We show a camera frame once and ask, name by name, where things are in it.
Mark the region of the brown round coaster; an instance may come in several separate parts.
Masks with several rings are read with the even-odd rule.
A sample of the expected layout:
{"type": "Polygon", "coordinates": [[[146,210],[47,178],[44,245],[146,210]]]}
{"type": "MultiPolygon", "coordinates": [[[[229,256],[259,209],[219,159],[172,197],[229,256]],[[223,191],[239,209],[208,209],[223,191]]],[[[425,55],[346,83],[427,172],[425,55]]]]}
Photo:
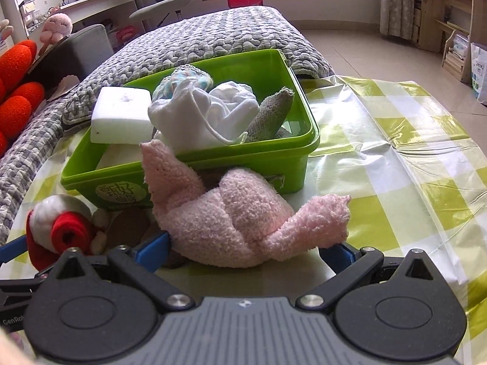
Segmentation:
{"type": "Polygon", "coordinates": [[[107,249],[139,245],[151,222],[143,209],[127,208],[113,218],[107,230],[107,249]]]}

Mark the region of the grey knitted cloth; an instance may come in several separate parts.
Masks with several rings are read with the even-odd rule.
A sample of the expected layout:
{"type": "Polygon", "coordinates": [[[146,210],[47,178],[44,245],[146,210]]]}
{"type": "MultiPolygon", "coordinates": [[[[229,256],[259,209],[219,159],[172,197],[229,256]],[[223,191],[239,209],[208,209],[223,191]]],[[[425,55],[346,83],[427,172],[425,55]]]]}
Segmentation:
{"type": "Polygon", "coordinates": [[[260,111],[247,129],[246,143],[291,137],[291,132],[282,127],[294,100],[294,92],[288,87],[266,97],[260,111]]]}

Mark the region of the white cloth bundle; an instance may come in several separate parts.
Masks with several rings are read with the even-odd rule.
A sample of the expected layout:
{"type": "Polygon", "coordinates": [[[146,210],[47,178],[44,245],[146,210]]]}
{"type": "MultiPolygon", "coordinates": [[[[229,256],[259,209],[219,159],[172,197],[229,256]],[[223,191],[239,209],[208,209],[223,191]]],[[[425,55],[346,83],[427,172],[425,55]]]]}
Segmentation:
{"type": "Polygon", "coordinates": [[[171,99],[148,108],[157,138],[177,155],[242,143],[259,111],[252,88],[232,81],[210,92],[180,84],[171,99]]]}

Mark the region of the grey quilted sofa cover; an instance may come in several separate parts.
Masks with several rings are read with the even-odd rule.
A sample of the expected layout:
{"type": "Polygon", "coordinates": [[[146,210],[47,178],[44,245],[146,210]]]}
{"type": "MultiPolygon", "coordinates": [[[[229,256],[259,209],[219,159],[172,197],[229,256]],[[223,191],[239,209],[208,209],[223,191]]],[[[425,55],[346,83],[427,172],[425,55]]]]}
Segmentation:
{"type": "Polygon", "coordinates": [[[52,101],[36,115],[1,158],[0,229],[5,244],[16,213],[37,172],[64,135],[67,98],[52,101]]]}

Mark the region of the wooden shelf unit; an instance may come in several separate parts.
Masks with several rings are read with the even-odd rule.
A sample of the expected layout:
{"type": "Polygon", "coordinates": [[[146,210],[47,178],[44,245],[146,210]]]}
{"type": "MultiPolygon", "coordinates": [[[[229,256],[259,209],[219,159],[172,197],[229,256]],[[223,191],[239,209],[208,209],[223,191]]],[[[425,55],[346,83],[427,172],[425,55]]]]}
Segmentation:
{"type": "Polygon", "coordinates": [[[470,83],[471,45],[486,44],[486,0],[416,0],[414,43],[442,54],[442,67],[470,83]]]}

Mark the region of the green white checkered tablecloth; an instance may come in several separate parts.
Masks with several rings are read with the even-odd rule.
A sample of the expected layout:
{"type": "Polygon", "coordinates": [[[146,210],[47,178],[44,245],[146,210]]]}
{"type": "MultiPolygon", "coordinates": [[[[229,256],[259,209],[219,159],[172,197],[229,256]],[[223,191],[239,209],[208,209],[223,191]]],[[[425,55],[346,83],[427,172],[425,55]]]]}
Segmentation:
{"type": "MultiPolygon", "coordinates": [[[[308,159],[303,188],[283,196],[297,209],[318,194],[350,195],[351,245],[371,245],[386,256],[405,256],[414,248],[427,252],[466,311],[467,331],[455,358],[486,364],[486,155],[415,82],[330,77],[303,80],[301,86],[320,144],[308,159]]],[[[32,182],[7,242],[25,234],[27,213],[51,194],[72,194],[89,204],[60,184],[85,134],[60,140],[32,182]]],[[[333,275],[319,258],[313,250],[250,269],[190,262],[158,274],[198,300],[294,301],[301,290],[333,275]]]]}

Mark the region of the grey quilted cushion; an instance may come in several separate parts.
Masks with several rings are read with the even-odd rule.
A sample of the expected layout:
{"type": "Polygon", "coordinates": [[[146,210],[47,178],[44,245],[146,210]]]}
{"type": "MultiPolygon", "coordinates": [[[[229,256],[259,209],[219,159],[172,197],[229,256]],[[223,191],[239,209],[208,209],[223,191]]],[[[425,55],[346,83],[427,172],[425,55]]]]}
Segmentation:
{"type": "Polygon", "coordinates": [[[299,76],[334,74],[325,57],[276,8],[232,8],[174,22],[131,41],[66,96],[62,126],[71,129],[90,120],[104,86],[122,86],[180,65],[265,49],[281,50],[299,76]]]}

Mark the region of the beige curtain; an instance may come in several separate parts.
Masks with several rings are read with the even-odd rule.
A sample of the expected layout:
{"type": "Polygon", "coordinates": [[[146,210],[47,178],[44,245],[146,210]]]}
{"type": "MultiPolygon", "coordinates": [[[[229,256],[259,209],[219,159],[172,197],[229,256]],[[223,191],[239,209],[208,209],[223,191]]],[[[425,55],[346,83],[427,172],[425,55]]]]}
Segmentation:
{"type": "Polygon", "coordinates": [[[411,40],[414,0],[380,0],[380,33],[411,40]]]}

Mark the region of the doll with patterned bonnet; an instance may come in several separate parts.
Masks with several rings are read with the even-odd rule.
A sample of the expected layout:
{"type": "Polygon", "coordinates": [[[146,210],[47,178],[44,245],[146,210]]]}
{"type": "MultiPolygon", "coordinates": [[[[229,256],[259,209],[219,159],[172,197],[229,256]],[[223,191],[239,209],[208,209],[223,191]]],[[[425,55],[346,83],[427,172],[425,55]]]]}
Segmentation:
{"type": "Polygon", "coordinates": [[[193,84],[195,87],[204,91],[209,91],[213,87],[211,75],[191,64],[185,64],[174,69],[174,71],[161,79],[152,94],[152,101],[161,99],[169,100],[173,97],[180,84],[193,84]]]}

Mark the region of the red white santa plush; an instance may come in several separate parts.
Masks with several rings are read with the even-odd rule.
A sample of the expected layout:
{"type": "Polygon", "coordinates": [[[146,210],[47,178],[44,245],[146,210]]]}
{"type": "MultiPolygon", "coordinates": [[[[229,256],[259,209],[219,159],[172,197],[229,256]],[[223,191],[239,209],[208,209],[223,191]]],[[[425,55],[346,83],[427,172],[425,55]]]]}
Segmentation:
{"type": "Polygon", "coordinates": [[[26,241],[30,261],[38,271],[53,265],[67,249],[77,247],[97,256],[107,245],[110,216],[92,211],[80,199],[56,194],[40,201],[28,214],[26,241]]]}

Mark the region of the white paper shopping bag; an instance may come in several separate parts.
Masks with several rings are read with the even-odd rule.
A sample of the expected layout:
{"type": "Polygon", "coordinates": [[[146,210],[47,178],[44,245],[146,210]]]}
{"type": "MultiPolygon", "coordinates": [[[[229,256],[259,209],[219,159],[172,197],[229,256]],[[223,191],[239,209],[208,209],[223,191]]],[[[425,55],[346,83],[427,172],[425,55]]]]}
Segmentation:
{"type": "Polygon", "coordinates": [[[487,104],[487,50],[484,44],[471,43],[471,84],[477,101],[487,104]]]}

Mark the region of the white paper card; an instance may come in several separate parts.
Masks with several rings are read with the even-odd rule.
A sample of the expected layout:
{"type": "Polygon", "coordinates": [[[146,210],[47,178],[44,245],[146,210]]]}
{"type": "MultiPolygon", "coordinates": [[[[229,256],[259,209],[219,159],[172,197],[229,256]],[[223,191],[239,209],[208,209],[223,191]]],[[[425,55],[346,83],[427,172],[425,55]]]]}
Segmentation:
{"type": "Polygon", "coordinates": [[[54,90],[54,93],[46,99],[46,101],[50,102],[70,93],[79,83],[80,81],[77,76],[67,75],[60,81],[59,86],[54,90]]]}

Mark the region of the pink plush toy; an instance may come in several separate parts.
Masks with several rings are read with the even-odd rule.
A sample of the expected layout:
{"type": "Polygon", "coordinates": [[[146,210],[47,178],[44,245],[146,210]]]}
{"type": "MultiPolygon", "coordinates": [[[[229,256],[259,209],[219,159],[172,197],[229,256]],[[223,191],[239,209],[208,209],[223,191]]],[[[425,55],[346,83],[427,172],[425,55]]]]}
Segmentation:
{"type": "Polygon", "coordinates": [[[40,42],[43,44],[38,55],[48,49],[50,45],[55,45],[72,34],[73,22],[65,13],[56,13],[50,16],[43,25],[40,34],[40,42]]]}

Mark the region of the pink fluffy towel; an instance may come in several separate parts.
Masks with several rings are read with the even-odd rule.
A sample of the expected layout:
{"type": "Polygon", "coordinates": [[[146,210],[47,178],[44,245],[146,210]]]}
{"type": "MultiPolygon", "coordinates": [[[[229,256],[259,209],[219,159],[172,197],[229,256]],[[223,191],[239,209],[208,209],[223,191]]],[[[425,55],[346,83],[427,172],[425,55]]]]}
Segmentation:
{"type": "Polygon", "coordinates": [[[298,211],[260,174],[228,170],[218,186],[201,177],[164,143],[141,143],[153,216],[176,253],[204,265],[251,268],[291,259],[348,237],[350,197],[317,195],[298,211]]]}

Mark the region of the pink white sponge block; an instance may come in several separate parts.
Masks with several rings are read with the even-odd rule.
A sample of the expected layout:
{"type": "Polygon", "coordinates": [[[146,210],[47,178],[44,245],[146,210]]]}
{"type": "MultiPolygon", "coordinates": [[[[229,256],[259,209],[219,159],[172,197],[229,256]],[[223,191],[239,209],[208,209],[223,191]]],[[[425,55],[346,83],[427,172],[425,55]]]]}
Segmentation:
{"type": "Polygon", "coordinates": [[[132,162],[140,162],[142,152],[139,145],[134,144],[110,144],[107,150],[102,154],[96,169],[119,166],[132,162]]]}

